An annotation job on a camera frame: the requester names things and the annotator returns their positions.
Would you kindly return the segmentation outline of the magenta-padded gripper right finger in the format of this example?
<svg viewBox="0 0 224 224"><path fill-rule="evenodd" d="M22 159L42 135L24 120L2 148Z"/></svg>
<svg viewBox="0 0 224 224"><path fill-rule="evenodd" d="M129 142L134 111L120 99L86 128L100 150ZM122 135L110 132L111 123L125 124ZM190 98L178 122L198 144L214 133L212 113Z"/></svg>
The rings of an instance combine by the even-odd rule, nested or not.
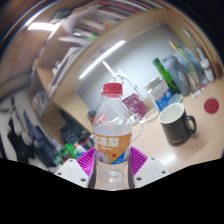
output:
<svg viewBox="0 0 224 224"><path fill-rule="evenodd" d="M155 157L147 157L138 149L130 149L128 183L131 189L141 188L169 174L168 170Z"/></svg>

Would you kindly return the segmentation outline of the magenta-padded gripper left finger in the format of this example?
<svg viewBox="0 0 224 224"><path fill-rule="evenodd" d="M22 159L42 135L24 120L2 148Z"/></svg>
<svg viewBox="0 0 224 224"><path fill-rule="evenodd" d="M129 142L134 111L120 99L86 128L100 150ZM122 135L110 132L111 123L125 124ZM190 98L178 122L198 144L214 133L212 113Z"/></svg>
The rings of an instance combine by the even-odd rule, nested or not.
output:
<svg viewBox="0 0 224 224"><path fill-rule="evenodd" d="M68 159L55 175L83 188L93 189L96 183L94 152L90 149L77 159Z"/></svg>

